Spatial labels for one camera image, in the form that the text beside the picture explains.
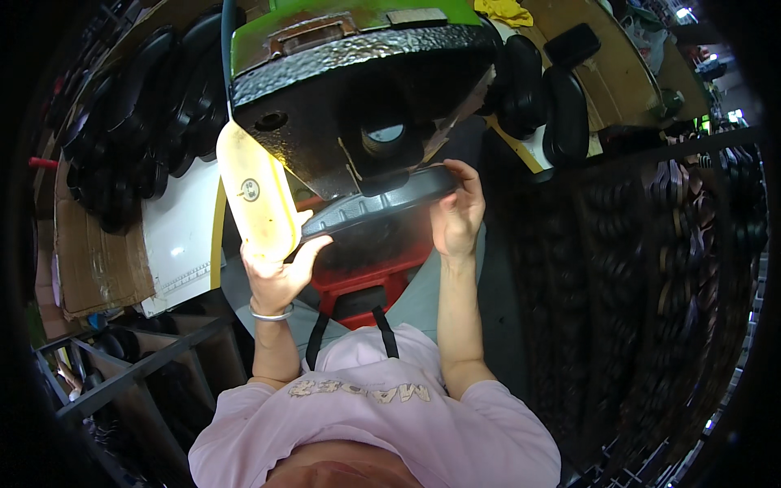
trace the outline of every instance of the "apron strap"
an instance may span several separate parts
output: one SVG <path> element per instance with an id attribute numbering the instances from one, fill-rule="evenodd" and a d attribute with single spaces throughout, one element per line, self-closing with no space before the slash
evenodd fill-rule
<path id="1" fill-rule="evenodd" d="M 326 326 L 330 317 L 328 314 L 320 312 L 317 316 L 317 322 L 315 322 L 315 328 L 312 329 L 312 333 L 309 335 L 309 343 L 306 344 L 306 364 L 309 365 L 309 371 L 315 370 L 315 362 L 317 361 L 317 353 L 320 352 L 320 345 L 323 343 L 323 334 L 326 332 Z"/>
<path id="2" fill-rule="evenodd" d="M 377 305 L 372 310 L 372 314 L 374 314 L 374 319 L 377 321 L 377 328 L 379 328 L 380 332 L 383 334 L 383 343 L 385 343 L 385 352 L 387 353 L 388 358 L 398 359 L 396 336 L 393 334 L 393 330 L 391 330 L 391 326 L 385 318 L 383 308 Z"/>

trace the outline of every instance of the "circular sticker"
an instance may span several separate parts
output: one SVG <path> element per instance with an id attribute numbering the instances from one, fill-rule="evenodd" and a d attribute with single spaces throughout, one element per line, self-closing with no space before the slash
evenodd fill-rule
<path id="1" fill-rule="evenodd" d="M 239 195 L 244 196 L 246 201 L 257 200 L 260 196 L 260 187 L 258 186 L 258 182 L 252 178 L 244 180 L 244 182 L 241 184 L 241 193 Z"/>

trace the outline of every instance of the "red stool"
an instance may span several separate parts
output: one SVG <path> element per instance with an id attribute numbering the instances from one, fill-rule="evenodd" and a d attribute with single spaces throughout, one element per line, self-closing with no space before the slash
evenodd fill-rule
<path id="1" fill-rule="evenodd" d="M 433 249 L 429 220 L 425 218 L 428 215 L 428 209 L 425 208 L 425 210 L 425 214 L 419 213 L 421 227 L 425 225 L 429 230 L 419 233 L 419 239 L 413 241 L 397 258 L 351 272 L 316 272 L 312 277 L 312 286 L 320 295 L 319 310 L 332 316 L 333 308 L 340 296 L 380 286 L 385 289 L 387 305 L 383 307 L 383 310 L 387 312 L 409 284 L 407 281 L 408 271 L 422 265 Z M 349 330 L 376 325 L 372 312 L 359 313 L 345 319 L 339 319 L 337 322 Z"/>

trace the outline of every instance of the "woman's right hand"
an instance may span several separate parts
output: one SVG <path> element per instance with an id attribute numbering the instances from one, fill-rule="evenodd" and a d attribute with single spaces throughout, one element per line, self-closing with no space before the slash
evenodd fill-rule
<path id="1" fill-rule="evenodd" d="M 477 171 L 463 161 L 445 159 L 444 165 L 463 182 L 464 187 L 431 205 L 434 247 L 443 262 L 474 258 L 477 233 L 486 203 Z"/>

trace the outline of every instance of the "silver bangle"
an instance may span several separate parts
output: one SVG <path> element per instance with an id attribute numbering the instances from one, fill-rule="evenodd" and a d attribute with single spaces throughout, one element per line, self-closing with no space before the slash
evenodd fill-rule
<path id="1" fill-rule="evenodd" d="M 285 320 L 287 317 L 290 317 L 293 315 L 293 310 L 295 309 L 295 305 L 292 303 L 285 307 L 285 313 L 282 315 L 260 315 L 255 313 L 254 310 L 252 310 L 252 304 L 249 305 L 249 312 L 252 314 L 253 317 L 255 317 L 257 320 L 262 320 L 263 322 L 279 322 L 280 320 Z"/>

